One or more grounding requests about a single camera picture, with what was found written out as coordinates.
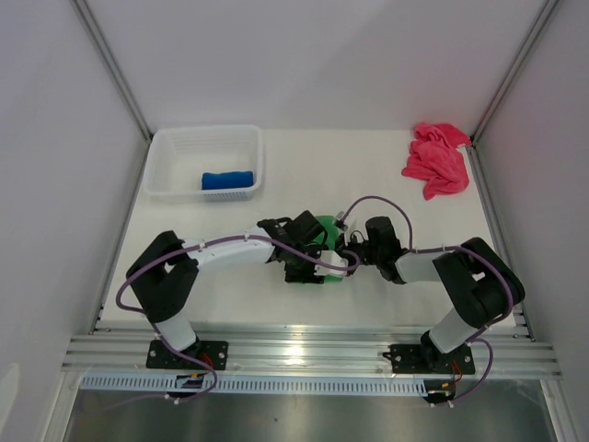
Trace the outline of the green towel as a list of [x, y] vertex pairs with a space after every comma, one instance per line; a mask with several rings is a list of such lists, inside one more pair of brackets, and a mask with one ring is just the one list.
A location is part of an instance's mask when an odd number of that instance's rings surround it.
[[[330, 215], [320, 215], [318, 222], [322, 226], [321, 232], [315, 239], [306, 245], [306, 254], [315, 260], [320, 261], [319, 256], [323, 250], [336, 249], [336, 241], [340, 235], [340, 231], [334, 226], [335, 218]], [[343, 278], [336, 278], [332, 276], [325, 277], [325, 282], [339, 282]]]

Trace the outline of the blue towel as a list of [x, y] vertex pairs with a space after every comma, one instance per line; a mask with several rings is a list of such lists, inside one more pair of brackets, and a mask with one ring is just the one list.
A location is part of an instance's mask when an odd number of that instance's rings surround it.
[[244, 189], [253, 186], [254, 183], [254, 173], [251, 170], [221, 173], [204, 172], [201, 179], [203, 191]]

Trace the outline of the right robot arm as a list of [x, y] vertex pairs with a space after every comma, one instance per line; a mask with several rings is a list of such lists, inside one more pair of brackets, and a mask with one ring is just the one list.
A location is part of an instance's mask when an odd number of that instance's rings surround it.
[[525, 299], [525, 289], [512, 269], [482, 238], [458, 246], [427, 250], [403, 248], [390, 219], [366, 222], [367, 239], [340, 235], [335, 250], [355, 253], [364, 266], [374, 266], [390, 283], [440, 283], [452, 302], [443, 319], [421, 337], [420, 359], [437, 372], [450, 365], [455, 350], [511, 314]]

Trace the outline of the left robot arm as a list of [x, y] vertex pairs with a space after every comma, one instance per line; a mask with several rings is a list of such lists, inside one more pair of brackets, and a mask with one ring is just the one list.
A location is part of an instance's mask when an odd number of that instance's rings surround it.
[[241, 234], [206, 240], [190, 251], [187, 240], [172, 230], [156, 236], [126, 273], [148, 321], [168, 343], [167, 357], [181, 368], [199, 359], [199, 338], [184, 311], [197, 277], [203, 272], [241, 264], [282, 262], [285, 281], [321, 283], [315, 264], [328, 248], [328, 230], [309, 211], [298, 217], [259, 221]]

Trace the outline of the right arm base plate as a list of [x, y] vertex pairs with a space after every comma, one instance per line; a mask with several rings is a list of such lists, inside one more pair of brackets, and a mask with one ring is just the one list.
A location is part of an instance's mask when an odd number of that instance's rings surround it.
[[448, 354], [435, 347], [421, 344], [391, 344], [382, 356], [388, 360], [395, 374], [463, 374], [475, 373], [470, 348], [461, 345]]

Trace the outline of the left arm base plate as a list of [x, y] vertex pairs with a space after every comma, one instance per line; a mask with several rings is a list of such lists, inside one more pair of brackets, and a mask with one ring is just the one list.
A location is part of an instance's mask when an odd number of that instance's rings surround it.
[[224, 371], [229, 343], [226, 341], [199, 341], [182, 351], [185, 357], [171, 352], [160, 340], [153, 340], [146, 356], [145, 366], [150, 369], [199, 370], [202, 366], [192, 362], [199, 360], [215, 371]]

